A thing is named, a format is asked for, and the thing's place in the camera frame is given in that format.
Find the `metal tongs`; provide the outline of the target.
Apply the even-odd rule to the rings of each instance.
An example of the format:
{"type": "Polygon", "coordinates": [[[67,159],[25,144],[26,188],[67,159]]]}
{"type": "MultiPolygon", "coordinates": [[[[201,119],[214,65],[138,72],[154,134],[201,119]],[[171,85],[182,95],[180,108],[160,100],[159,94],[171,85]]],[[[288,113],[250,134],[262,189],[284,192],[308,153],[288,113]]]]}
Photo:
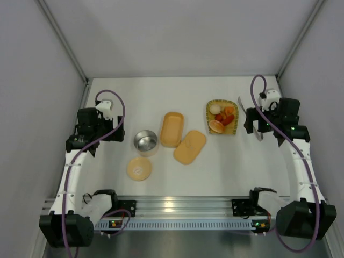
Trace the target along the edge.
{"type": "MultiPolygon", "coordinates": [[[[239,107],[241,108],[241,110],[244,112],[244,114],[247,115],[246,108],[244,107],[240,97],[238,97],[238,104],[239,104],[239,107]]],[[[262,141],[263,140],[263,134],[258,132],[258,130],[256,129],[255,126],[253,126],[253,133],[256,136],[258,141],[262,141]]]]}

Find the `red sausage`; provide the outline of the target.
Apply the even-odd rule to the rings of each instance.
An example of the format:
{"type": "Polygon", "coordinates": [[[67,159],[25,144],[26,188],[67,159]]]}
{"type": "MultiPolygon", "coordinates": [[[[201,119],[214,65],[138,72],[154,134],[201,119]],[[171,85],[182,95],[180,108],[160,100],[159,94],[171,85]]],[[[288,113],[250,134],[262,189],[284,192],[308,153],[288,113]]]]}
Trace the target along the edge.
{"type": "Polygon", "coordinates": [[[221,123],[222,123],[224,126],[227,126],[227,125],[229,125],[234,119],[235,119],[235,115],[230,115],[230,116],[226,117],[224,120],[222,120],[221,123]]]}

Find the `orange fried dumpling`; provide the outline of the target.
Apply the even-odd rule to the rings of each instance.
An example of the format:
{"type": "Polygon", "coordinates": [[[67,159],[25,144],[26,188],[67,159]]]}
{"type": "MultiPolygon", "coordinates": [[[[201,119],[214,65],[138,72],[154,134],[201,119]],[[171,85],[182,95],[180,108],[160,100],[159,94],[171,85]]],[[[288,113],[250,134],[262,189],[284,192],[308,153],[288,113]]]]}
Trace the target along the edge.
{"type": "Polygon", "coordinates": [[[234,111],[235,111],[235,108],[232,106],[228,106],[228,107],[224,108],[224,113],[226,116],[232,115],[234,113],[234,111]]]}

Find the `red chicken wing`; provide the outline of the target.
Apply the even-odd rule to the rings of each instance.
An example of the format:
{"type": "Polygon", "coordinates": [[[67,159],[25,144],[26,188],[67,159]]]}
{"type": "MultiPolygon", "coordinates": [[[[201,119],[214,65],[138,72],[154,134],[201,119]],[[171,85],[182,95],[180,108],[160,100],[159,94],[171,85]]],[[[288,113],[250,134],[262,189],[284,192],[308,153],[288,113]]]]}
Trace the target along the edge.
{"type": "Polygon", "coordinates": [[[224,113],[219,113],[215,116],[215,120],[222,122],[224,119],[226,119],[227,116],[224,113]]]}

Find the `sesame bread bun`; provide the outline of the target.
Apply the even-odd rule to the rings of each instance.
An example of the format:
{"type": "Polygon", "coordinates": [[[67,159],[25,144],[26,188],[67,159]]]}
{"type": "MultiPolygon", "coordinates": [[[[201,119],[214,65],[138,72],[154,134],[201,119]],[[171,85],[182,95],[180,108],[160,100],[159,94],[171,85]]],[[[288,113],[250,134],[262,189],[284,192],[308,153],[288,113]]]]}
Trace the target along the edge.
{"type": "Polygon", "coordinates": [[[225,132],[225,126],[217,120],[211,120],[208,123],[210,130],[214,131],[215,133],[223,134],[225,132]]]}

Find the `white egg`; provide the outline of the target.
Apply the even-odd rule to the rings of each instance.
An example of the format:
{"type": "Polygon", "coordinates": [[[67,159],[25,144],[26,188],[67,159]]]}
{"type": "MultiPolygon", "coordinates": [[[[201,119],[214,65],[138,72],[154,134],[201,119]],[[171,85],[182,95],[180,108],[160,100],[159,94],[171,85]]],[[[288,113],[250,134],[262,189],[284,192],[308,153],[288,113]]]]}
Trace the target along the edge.
{"type": "Polygon", "coordinates": [[[217,104],[213,104],[210,106],[209,111],[211,114],[217,115],[221,113],[221,107],[217,104]]]}

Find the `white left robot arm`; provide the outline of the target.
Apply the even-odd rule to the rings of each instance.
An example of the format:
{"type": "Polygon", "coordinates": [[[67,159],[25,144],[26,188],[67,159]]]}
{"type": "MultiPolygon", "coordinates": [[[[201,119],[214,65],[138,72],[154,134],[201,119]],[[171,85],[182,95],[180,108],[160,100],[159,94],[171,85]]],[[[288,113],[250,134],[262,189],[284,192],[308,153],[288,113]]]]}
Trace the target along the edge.
{"type": "Polygon", "coordinates": [[[118,208],[114,190],[94,192],[91,201],[83,205],[86,173],[95,158],[101,141],[124,139],[124,116],[118,125],[95,107],[80,109],[74,133],[66,141],[64,172],[54,204],[47,215],[41,215],[39,228],[51,247],[88,247],[94,238],[94,226],[109,211],[118,208]]]}

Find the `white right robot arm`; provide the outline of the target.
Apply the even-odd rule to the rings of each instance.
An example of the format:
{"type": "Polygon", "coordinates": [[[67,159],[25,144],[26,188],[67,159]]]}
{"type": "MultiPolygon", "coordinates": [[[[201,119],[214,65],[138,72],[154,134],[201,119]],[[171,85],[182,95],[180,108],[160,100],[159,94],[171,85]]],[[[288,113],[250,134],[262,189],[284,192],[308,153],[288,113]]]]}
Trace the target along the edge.
{"type": "Polygon", "coordinates": [[[273,189],[255,188],[255,205],[275,217],[280,236],[321,240],[336,219],[336,208],[326,203],[316,181],[310,156],[310,136],[299,125],[300,102],[292,98],[262,95],[254,107],[244,110],[248,134],[272,132],[284,158],[290,201],[282,201],[273,189]]]}

